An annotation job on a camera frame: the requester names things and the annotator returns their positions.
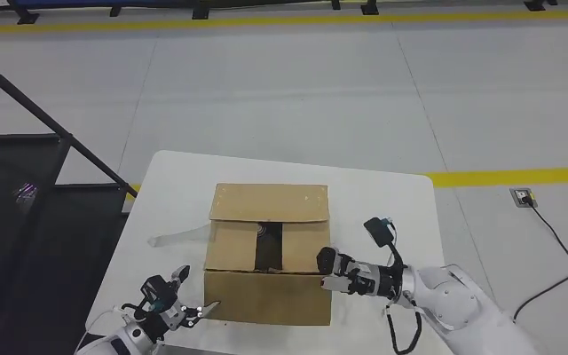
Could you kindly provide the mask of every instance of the yellow floor line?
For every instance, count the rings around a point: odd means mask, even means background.
[[[298,17],[254,17],[242,19],[210,20],[161,20],[140,22],[83,22],[35,25],[2,25],[0,34],[44,33],[75,31],[124,31],[157,29],[225,28],[238,26],[273,25],[341,25],[382,22],[457,22],[457,21],[519,21],[519,20],[568,20],[568,11],[545,12],[480,12],[480,13],[416,13],[401,15],[329,15]]]
[[[429,177],[434,187],[479,187],[507,185],[568,184],[568,168],[429,172],[418,175]],[[136,191],[140,185],[133,185]]]

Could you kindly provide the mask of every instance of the robotic hand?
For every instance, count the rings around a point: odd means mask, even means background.
[[[217,307],[219,302],[197,308],[189,308],[179,302],[178,290],[189,276],[189,269],[189,265],[184,265],[175,270],[168,282],[160,275],[147,279],[140,289],[144,295],[142,302],[139,305],[122,305],[123,310],[134,310],[134,319],[126,319],[126,326],[115,334],[85,345],[77,354],[143,355],[150,352],[158,340],[163,340],[169,330],[194,327]]]
[[[386,313],[395,353],[402,355],[414,350],[424,318],[454,354],[538,354],[528,335],[460,267],[416,270],[403,264],[392,243],[389,224],[388,220],[375,217],[364,226],[379,248],[390,248],[394,256],[392,266],[361,263],[335,248],[323,248],[317,262],[319,271],[327,275],[321,282],[324,289],[390,300]],[[392,325],[391,304],[412,308],[416,314],[416,334],[402,351]]]

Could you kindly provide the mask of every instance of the black cable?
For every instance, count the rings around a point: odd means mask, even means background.
[[[517,311],[515,312],[515,315],[513,316],[513,320],[517,320],[517,316],[518,314],[521,312],[521,310],[528,305],[530,302],[532,302],[534,299],[546,294],[547,292],[549,292],[550,290],[562,285],[563,283],[565,283],[566,281],[568,281],[568,277],[565,279],[562,279],[560,281],[558,281],[557,283],[555,283],[554,285],[550,286],[549,288],[545,289],[544,291],[539,292],[538,294],[532,296],[531,298],[527,299],[526,301],[523,302],[523,304],[520,305],[520,307],[517,308]]]
[[[414,300],[410,301],[410,303],[416,307],[416,302]],[[392,324],[392,317],[389,312],[387,312],[387,320],[389,321],[389,329],[390,329],[390,339],[392,340],[392,349],[397,355],[407,355],[411,353],[416,345],[418,344],[418,339],[420,339],[420,334],[422,333],[422,317],[420,316],[419,312],[416,313],[416,333],[414,333],[414,337],[412,338],[412,342],[405,350],[400,351],[397,346],[397,335],[394,331],[394,325]]]
[[[562,241],[560,241],[560,238],[558,238],[558,234],[556,234],[556,231],[554,230],[554,228],[552,227],[552,225],[550,225],[546,219],[544,219],[544,217],[539,213],[539,211],[534,207],[534,202],[533,199],[530,196],[526,196],[523,197],[523,199],[521,200],[524,203],[527,203],[531,209],[536,213],[536,215],[540,218],[540,220],[542,220],[542,222],[544,222],[545,225],[547,225],[547,227],[550,229],[550,231],[554,234],[556,241],[558,242],[558,244],[560,244],[560,246],[562,247],[562,249],[564,250],[564,253],[566,253],[566,255],[568,255],[568,249],[566,249],[566,247],[564,246],[564,244],[562,243]],[[550,286],[549,288],[539,292],[538,294],[532,296],[531,298],[527,299],[526,301],[523,302],[523,304],[521,304],[517,310],[515,311],[515,315],[513,315],[513,320],[517,320],[517,316],[518,314],[523,310],[523,308],[525,308],[530,302],[534,301],[535,299],[539,298],[540,296],[546,294],[547,292],[553,290],[554,288],[557,288],[558,286],[562,285],[563,283],[565,283],[566,281],[568,281],[568,277],[558,281],[557,283],[555,283],[554,285]]]
[[[558,234],[556,234],[556,231],[554,230],[554,228],[552,228],[552,225],[549,225],[547,220],[544,219],[544,217],[540,215],[539,211],[536,210],[536,208],[534,207],[534,203],[532,203],[532,202],[529,203],[529,206],[531,206],[531,209],[534,211],[534,213],[536,213],[536,215],[540,218],[540,220],[542,220],[542,222],[544,222],[544,224],[547,225],[547,227],[550,229],[550,231],[554,234],[554,237],[556,238],[556,241],[558,242],[558,244],[560,244],[562,249],[564,249],[564,253],[566,253],[566,255],[568,255],[568,249],[566,249],[566,247],[564,246],[562,241],[560,241],[560,238],[558,238]]]

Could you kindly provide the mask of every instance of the box opening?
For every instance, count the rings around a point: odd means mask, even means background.
[[[261,272],[282,270],[282,223],[258,223],[255,270]]]

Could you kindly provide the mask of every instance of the electrical outlet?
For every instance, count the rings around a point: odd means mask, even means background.
[[[513,196],[513,201],[515,201],[515,205],[520,208],[530,208],[528,203],[523,202],[523,197],[530,196],[532,199],[532,204],[534,207],[538,207],[536,200],[534,199],[533,191],[531,191],[528,187],[511,187],[509,189],[511,191],[511,196]]]

